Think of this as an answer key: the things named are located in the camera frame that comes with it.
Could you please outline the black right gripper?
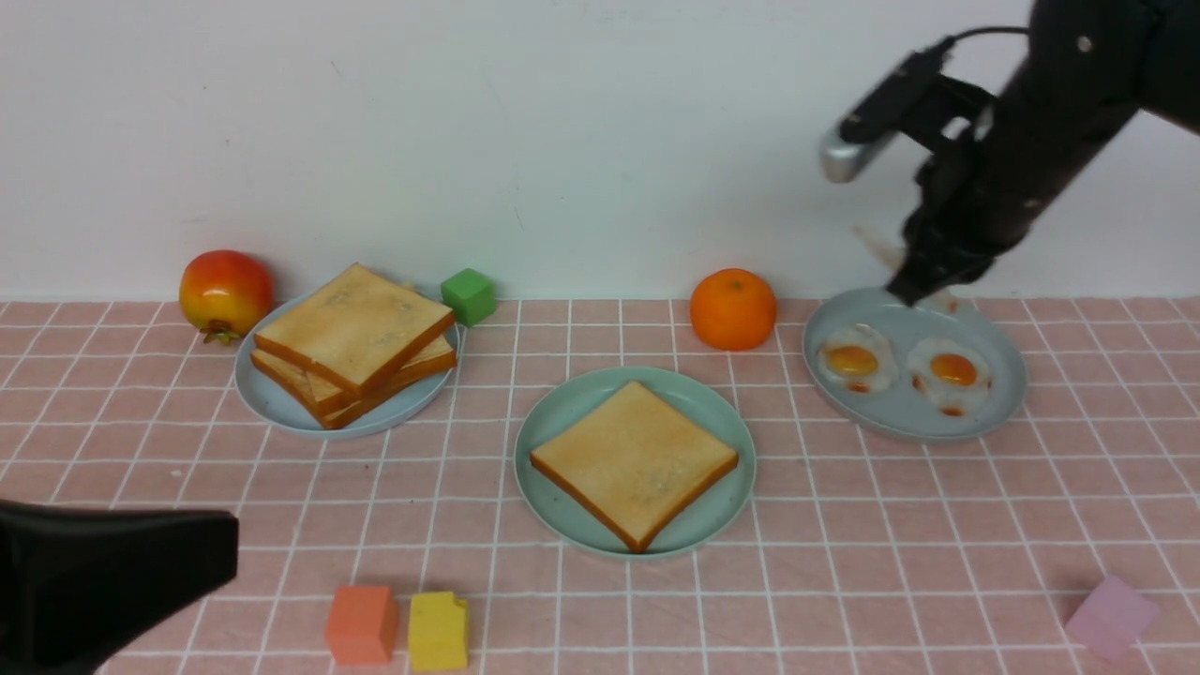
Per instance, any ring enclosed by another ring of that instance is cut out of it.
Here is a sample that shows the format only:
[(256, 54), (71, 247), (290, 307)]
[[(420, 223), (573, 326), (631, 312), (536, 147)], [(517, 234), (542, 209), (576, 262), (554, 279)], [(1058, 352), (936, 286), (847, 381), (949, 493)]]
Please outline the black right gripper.
[(974, 283), (1061, 193), (1057, 132), (961, 131), (926, 149), (916, 175), (919, 205), (902, 228), (902, 265), (886, 285), (905, 307)]

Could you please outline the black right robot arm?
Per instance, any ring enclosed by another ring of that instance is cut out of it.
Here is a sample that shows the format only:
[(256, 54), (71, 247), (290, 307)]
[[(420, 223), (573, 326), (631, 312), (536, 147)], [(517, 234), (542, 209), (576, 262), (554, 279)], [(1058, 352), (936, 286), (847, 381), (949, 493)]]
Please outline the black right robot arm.
[(984, 120), (919, 171), (890, 295), (913, 305), (976, 282), (1140, 112), (1196, 131), (1199, 5), (1037, 1)]

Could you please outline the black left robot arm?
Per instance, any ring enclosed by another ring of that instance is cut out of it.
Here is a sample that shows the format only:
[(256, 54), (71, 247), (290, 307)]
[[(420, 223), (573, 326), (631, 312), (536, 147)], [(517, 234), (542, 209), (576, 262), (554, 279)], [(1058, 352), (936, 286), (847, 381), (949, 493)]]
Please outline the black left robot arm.
[(235, 580), (228, 510), (1, 504), (1, 669), (94, 674)]

